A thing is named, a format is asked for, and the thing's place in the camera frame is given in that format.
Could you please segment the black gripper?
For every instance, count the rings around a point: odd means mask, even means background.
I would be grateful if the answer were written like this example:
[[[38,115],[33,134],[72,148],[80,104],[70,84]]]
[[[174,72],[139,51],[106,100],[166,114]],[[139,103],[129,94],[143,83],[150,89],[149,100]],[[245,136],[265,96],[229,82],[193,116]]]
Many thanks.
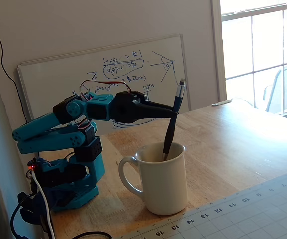
[[[172,118],[177,112],[173,107],[147,100],[145,94],[119,92],[112,101],[112,119],[119,123],[134,123],[147,118]]]

